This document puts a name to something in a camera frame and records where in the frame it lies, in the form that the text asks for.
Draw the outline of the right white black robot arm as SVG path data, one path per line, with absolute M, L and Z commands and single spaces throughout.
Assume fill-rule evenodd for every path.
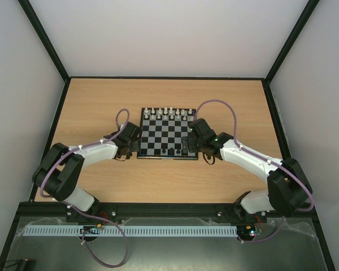
M 276 211 L 291 216 L 314 207 L 312 188 L 299 162 L 293 158 L 272 158 L 241 144 L 233 135 L 216 134 L 204 119 L 189 125 L 188 149 L 207 158 L 236 164 L 265 182 L 267 189 L 250 191 L 238 199 L 236 217 L 247 221 L 255 213 Z

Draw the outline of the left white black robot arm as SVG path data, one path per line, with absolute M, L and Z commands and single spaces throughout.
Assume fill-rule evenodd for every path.
M 129 158 L 139 150 L 139 126 L 128 122 L 117 132 L 87 145 L 54 144 L 33 174 L 33 183 L 58 202 L 89 211 L 97 199 L 77 185 L 82 169 L 103 160 Z

